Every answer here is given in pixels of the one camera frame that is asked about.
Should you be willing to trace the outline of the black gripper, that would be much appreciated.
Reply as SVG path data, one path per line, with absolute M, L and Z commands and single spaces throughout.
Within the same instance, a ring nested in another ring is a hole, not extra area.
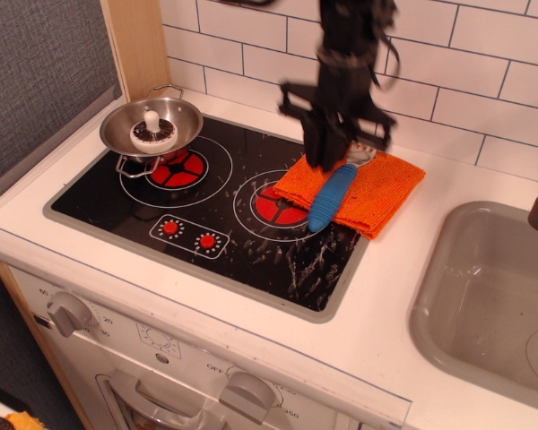
M 370 56 L 319 56 L 317 85 L 284 82 L 279 110 L 301 119 L 308 164 L 331 171 L 354 140 L 385 151 L 395 120 L 375 105 Z

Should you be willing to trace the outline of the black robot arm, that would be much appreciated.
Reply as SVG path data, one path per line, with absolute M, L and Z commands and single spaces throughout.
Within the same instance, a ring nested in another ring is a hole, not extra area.
M 323 38 L 317 85 L 281 84 L 280 111 L 299 119 L 308 164 L 334 169 L 353 142 L 385 151 L 396 121 L 371 98 L 380 43 L 397 55 L 385 29 L 394 25 L 393 1 L 321 1 Z

